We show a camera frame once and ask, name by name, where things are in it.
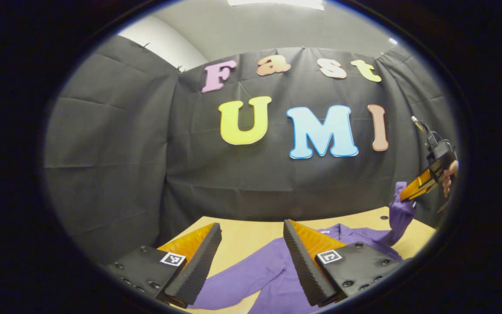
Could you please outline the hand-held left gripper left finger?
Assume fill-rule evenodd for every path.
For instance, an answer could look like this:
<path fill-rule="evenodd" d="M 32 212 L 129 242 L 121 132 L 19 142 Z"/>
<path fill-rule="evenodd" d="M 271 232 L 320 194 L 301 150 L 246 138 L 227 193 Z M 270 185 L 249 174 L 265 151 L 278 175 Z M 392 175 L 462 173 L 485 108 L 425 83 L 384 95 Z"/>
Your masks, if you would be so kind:
<path fill-rule="evenodd" d="M 137 294 L 188 307 L 207 280 L 221 232 L 219 223 L 210 223 L 159 248 L 141 245 L 106 265 L 106 270 Z"/>

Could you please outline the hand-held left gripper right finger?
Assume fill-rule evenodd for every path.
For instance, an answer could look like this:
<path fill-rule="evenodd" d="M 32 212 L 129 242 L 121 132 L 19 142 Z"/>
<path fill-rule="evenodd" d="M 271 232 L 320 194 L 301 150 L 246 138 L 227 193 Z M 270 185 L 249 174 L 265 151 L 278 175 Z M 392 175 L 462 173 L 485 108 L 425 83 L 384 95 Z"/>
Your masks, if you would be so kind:
<path fill-rule="evenodd" d="M 352 297 L 403 264 L 364 241 L 345 244 L 291 219 L 285 219 L 283 228 L 299 284 L 311 306 Z"/>

